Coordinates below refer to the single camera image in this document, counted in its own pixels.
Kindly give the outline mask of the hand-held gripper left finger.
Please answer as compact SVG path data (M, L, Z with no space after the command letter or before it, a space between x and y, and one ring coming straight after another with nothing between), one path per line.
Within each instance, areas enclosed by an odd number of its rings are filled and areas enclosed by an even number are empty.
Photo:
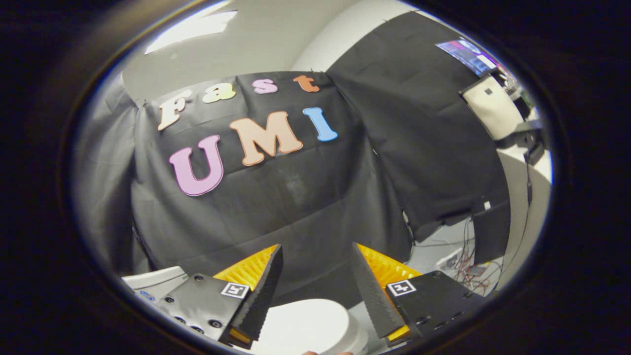
M158 309L214 341L250 349L259 339L284 265L272 245L225 270L197 273L158 300Z

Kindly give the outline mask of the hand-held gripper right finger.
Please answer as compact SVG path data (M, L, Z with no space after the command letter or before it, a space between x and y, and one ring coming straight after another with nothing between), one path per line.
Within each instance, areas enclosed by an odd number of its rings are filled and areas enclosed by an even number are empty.
M485 303L444 272L421 274L358 243L352 271L376 334L389 346L433 341Z

